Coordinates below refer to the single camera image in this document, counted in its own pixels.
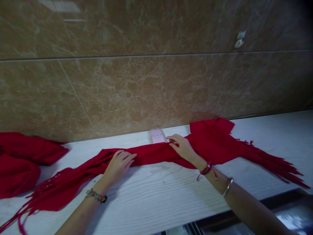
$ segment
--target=silver bangle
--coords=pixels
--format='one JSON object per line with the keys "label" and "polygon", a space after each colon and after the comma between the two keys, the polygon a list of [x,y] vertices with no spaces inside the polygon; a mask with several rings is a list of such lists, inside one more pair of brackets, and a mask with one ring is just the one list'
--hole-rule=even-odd
{"label": "silver bangle", "polygon": [[234,178],[234,177],[230,177],[230,180],[231,180],[231,181],[229,182],[229,184],[228,184],[228,186],[227,186],[225,192],[223,193],[223,197],[224,197],[224,198],[225,198],[226,195],[228,194],[228,192],[229,192],[229,190],[230,190],[230,188],[231,188],[231,184],[233,183],[233,181],[235,180],[235,178]]}

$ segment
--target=wrist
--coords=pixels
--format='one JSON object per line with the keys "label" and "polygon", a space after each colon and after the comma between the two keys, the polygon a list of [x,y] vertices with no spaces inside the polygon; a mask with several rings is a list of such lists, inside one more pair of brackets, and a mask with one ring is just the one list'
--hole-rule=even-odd
{"label": "wrist", "polygon": [[202,171],[207,166],[207,161],[205,161],[202,157],[199,155],[196,155],[192,161],[191,164],[193,164],[196,168],[198,168],[199,171]]}
{"label": "wrist", "polygon": [[99,181],[94,185],[93,190],[100,194],[101,196],[105,196],[110,188],[112,187],[112,184],[104,180],[103,178],[99,179]]}

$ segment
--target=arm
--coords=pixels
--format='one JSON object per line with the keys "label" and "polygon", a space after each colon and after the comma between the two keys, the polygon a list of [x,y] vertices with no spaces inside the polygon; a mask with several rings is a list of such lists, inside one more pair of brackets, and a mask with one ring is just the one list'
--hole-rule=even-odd
{"label": "arm", "polygon": [[[175,134],[167,139],[170,139],[170,146],[182,158],[200,171],[206,167],[207,162],[196,154],[186,138]],[[229,184],[229,179],[217,169],[214,170],[218,180],[215,179],[212,170],[205,177],[222,195]],[[236,183],[232,183],[225,200],[238,218],[255,234],[291,234],[269,209]]]}
{"label": "arm", "polygon": [[[137,154],[130,154],[129,152],[123,152],[123,150],[117,151],[105,173],[93,187],[93,191],[102,196],[106,195],[109,189],[124,177],[134,161],[133,158],[136,156]],[[55,235],[85,234],[99,206],[100,202],[95,197],[85,198]]]}

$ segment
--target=brown marble wall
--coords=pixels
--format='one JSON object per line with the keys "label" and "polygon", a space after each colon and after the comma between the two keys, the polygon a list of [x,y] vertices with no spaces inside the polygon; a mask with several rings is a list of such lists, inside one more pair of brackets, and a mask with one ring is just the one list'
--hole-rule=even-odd
{"label": "brown marble wall", "polygon": [[0,130],[69,141],[296,109],[311,52],[0,63]]}
{"label": "brown marble wall", "polygon": [[0,59],[312,48],[293,0],[0,2]]}
{"label": "brown marble wall", "polygon": [[0,132],[73,141],[297,110],[311,48],[292,1],[4,0]]}

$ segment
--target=pink card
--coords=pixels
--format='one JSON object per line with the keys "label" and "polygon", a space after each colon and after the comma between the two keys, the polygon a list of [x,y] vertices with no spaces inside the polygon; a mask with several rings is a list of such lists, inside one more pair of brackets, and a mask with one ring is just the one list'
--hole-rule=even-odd
{"label": "pink card", "polygon": [[161,128],[153,128],[150,130],[151,144],[166,143],[167,139]]}

